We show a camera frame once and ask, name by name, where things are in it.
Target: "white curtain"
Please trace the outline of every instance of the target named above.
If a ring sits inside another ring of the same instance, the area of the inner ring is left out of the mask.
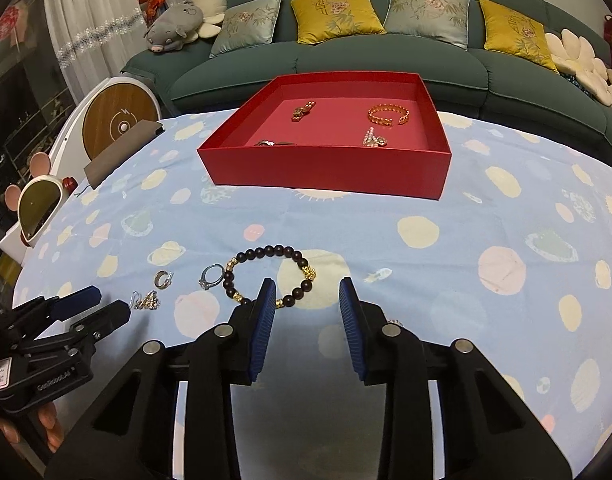
[[[52,46],[74,99],[145,49],[138,0],[44,0]]]

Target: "tablecloth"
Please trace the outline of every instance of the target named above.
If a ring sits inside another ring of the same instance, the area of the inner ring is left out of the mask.
[[[16,304],[91,284],[102,304],[128,302],[153,289],[158,270],[174,272],[158,310],[134,311],[98,344],[94,380],[58,403],[65,424],[148,339],[172,346],[227,321],[235,303],[221,287],[200,290],[203,268],[283,244],[318,277],[296,308],[276,313],[257,383],[233,387],[244,478],[376,474],[384,388],[363,386],[352,370],[337,305],[344,276],[423,340],[471,339],[579,472],[612,431],[612,169],[547,139],[441,114],[452,161],[438,201],[215,186],[196,148],[231,113],[162,121],[165,133],[98,189],[80,185],[24,267]],[[286,161],[277,171],[325,170]],[[264,258],[238,268],[238,289],[254,298],[265,276],[282,294],[301,280],[292,261]],[[434,420],[436,402],[435,393]],[[179,410],[177,478],[183,423]]]

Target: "mirror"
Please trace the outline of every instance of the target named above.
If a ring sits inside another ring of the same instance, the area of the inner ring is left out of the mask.
[[[19,224],[24,238],[30,239],[50,218],[62,197],[60,186],[51,180],[33,182],[19,202]]]

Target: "sofa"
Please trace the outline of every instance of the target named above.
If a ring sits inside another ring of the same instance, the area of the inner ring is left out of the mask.
[[[228,7],[251,0],[227,0]],[[585,37],[610,63],[609,45],[588,26],[544,0],[492,0],[544,24],[560,36]],[[390,0],[371,0],[382,23]],[[283,0],[273,42],[209,59],[211,41],[179,52],[148,50],[124,72],[147,82],[171,115],[232,108],[278,75],[329,70],[419,73],[438,110],[503,124],[547,137],[612,166],[612,108],[556,73],[519,57],[484,50],[486,28],[478,0],[470,0],[468,50],[428,38],[383,34],[298,44],[291,0]]]

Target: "gray pillow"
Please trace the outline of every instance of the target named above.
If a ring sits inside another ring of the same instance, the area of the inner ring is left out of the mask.
[[[384,28],[466,49],[468,4],[470,0],[390,0]]]
[[[226,9],[222,30],[212,45],[210,57],[273,41],[281,2],[282,0],[253,0]]]

